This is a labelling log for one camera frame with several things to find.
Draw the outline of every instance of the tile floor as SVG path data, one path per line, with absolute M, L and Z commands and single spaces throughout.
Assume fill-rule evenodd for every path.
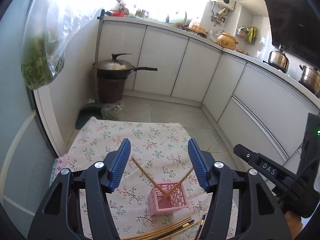
M 178 122 L 203 150 L 210 146 L 210 152 L 217 161 L 232 169 L 236 163 L 228 152 L 218 132 L 200 107 L 183 104 L 124 96 L 124 107 L 120 121 L 131 122 Z M 79 130 L 75 130 L 67 144 L 69 149 Z

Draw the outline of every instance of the plastic bag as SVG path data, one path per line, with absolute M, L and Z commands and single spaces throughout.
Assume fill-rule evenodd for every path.
M 64 66 L 71 38 L 115 0 L 33 0 L 22 41 L 21 71 L 34 90 L 50 84 Z
M 103 119 L 113 121 L 119 120 L 123 106 L 124 102 L 122 100 L 114 104 L 104 104 L 101 109 Z

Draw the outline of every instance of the ribbed blue rubber pad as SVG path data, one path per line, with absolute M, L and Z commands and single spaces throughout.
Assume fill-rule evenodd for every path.
M 205 165 L 205 160 L 202 157 L 201 150 L 195 139 L 190 139 L 188 141 L 188 153 L 192 162 L 193 169 L 195 170 L 198 183 L 200 187 L 204 189 L 204 191 L 207 191 L 210 187 L 207 179 L 209 167 Z
M 131 151 L 130 141 L 126 138 L 123 140 L 122 144 L 118 149 L 118 157 L 115 164 L 111 170 L 111 181 L 109 184 L 109 189 L 113 192 L 117 187 L 119 187 L 125 166 L 127 165 L 128 158 Z

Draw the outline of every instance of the tablecloth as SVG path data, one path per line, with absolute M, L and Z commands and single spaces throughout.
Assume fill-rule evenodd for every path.
M 188 156 L 189 134 L 179 123 L 142 123 L 97 120 L 92 117 L 76 136 L 69 152 L 55 161 L 52 180 L 59 171 L 68 167 L 72 171 L 87 169 L 101 161 L 110 151 L 119 148 L 124 138 L 131 142 L 131 155 L 156 181 L 178 181 L 192 167 Z M 143 234 L 177 222 L 192 215 L 195 221 L 207 213 L 211 194 L 199 186 L 194 171 L 183 182 L 189 208 L 173 214 L 151 217 L 148 194 L 150 181 L 136 165 L 128 161 L 119 187 L 107 194 L 109 207 L 121 238 Z M 87 214 L 85 190 L 80 191 L 81 216 L 84 234 L 92 238 Z M 237 208 L 232 204 L 228 238 L 234 236 Z M 174 236 L 172 239 L 192 239 L 199 225 Z

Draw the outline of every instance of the range hood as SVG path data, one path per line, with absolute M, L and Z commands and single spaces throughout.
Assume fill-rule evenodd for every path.
M 272 45 L 320 69 L 320 21 L 307 0 L 265 0 Z

